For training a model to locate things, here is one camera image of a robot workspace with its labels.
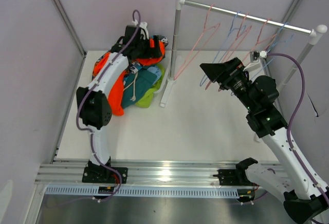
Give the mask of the pink hanger for orange shorts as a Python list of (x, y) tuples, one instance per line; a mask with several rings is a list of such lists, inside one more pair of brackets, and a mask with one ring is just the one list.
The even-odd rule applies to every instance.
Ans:
[[(214, 4), (212, 4), (210, 6), (210, 8), (208, 9), (205, 20), (204, 20), (203, 30), (202, 30), (201, 34), (199, 35), (197, 41), (193, 45), (192, 49), (186, 56), (183, 64), (180, 66), (178, 72), (175, 74), (174, 81), (176, 81), (180, 77), (180, 75), (186, 70), (186, 68), (191, 64), (191, 62), (195, 59), (195, 57), (199, 54), (199, 52), (208, 44), (208, 42), (212, 39), (212, 37), (217, 33), (218, 29), (220, 28), (220, 26), (221, 26), (220, 23), (216, 23), (212, 26), (208, 26), (208, 18), (210, 16), (210, 12), (213, 7), (214, 7)], [(198, 49), (198, 51), (194, 55), (192, 55), (195, 52), (197, 46), (199, 46), (200, 43), (202, 43), (202, 42), (203, 42), (203, 44)]]

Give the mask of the lime green shorts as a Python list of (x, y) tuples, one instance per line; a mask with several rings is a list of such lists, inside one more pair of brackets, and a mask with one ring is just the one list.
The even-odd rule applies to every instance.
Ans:
[(144, 96), (135, 103), (135, 105), (140, 108), (149, 108), (155, 96), (154, 91), (155, 89), (152, 85), (151, 88), (146, 91)]

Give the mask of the patterned navy white shorts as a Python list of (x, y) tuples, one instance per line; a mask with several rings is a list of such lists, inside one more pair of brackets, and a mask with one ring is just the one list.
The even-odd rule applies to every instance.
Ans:
[[(92, 79), (94, 79), (98, 73), (101, 71), (105, 63), (107, 62), (111, 53), (119, 52), (121, 46), (123, 46), (124, 36), (121, 36), (117, 43), (108, 50), (104, 55), (97, 59), (94, 64), (92, 71)], [(160, 63), (166, 56), (166, 47), (168, 45), (168, 38), (164, 36), (163, 42), (165, 43), (165, 48), (163, 49), (163, 56), (158, 59), (146, 59), (143, 57), (144, 52), (144, 42), (145, 40), (141, 39), (138, 44), (130, 44), (128, 48), (123, 52), (124, 56), (127, 56), (129, 60), (129, 71), (136, 73), (141, 68), (148, 68)]]

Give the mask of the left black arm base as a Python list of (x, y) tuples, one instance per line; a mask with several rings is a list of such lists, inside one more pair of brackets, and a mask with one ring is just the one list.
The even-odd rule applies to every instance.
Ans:
[(127, 167), (112, 167), (111, 159), (109, 159), (105, 165), (107, 167), (111, 167), (113, 170), (116, 170), (118, 173), (88, 161), (84, 168), (82, 182), (118, 184), (120, 179), (118, 176), (119, 174), (121, 176), (121, 183), (126, 184), (129, 170)]

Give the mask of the light blue shorts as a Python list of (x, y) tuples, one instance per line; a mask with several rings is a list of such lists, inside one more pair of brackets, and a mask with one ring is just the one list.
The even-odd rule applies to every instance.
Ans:
[(154, 66), (150, 66), (147, 71), (151, 72), (152, 74), (155, 75), (155, 80), (153, 82), (153, 85), (160, 79), (160, 77), (162, 76), (162, 71), (160, 69), (159, 66), (154, 65)]

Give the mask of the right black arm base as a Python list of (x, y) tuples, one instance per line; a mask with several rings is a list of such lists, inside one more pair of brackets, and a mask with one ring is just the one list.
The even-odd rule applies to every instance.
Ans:
[(219, 180), (222, 186), (252, 186), (253, 182), (249, 181), (245, 171), (258, 161), (249, 157), (237, 163), (235, 169), (218, 169), (212, 177)]

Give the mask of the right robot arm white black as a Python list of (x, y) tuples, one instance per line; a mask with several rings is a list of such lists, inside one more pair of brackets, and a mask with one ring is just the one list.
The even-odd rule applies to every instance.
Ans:
[(295, 223), (312, 221), (328, 210), (328, 184), (315, 172), (291, 134), (292, 120), (286, 121), (274, 106), (279, 97), (275, 79), (261, 75), (250, 80), (239, 58), (224, 63), (202, 63), (201, 69), (220, 90), (231, 91), (247, 109), (247, 123), (256, 136), (275, 154), (288, 180), (247, 158), (235, 166), (235, 180), (253, 183), (283, 203)]

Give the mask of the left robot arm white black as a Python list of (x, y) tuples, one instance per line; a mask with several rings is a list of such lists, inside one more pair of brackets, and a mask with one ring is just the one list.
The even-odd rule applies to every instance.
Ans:
[(112, 171), (105, 164), (110, 159), (105, 127), (112, 115), (138, 102), (162, 77), (158, 64), (164, 59), (168, 40), (150, 35), (148, 24), (128, 25), (125, 34), (94, 64), (92, 81), (76, 91), (76, 122), (79, 130), (90, 135), (90, 162), (97, 167), (93, 176), (108, 182)]

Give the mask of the orange shorts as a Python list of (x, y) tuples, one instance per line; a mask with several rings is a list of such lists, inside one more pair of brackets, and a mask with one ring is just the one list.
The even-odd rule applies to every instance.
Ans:
[(112, 87), (112, 89), (108, 95), (108, 102), (109, 102), (111, 109), (113, 111), (113, 114), (115, 116), (124, 115), (124, 109), (121, 107), (121, 100), (123, 97), (123, 91), (124, 91), (124, 85), (125, 85), (126, 79), (132, 73), (133, 72), (130, 72), (128, 69), (124, 70), (120, 74), (118, 79), (116, 80), (114, 86)]

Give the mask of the teal green shorts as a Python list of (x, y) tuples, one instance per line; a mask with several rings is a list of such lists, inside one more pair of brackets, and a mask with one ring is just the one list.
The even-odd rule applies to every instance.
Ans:
[(123, 109), (138, 102), (145, 93), (159, 80), (161, 71), (141, 69), (136, 74), (130, 74), (125, 82), (121, 107)]

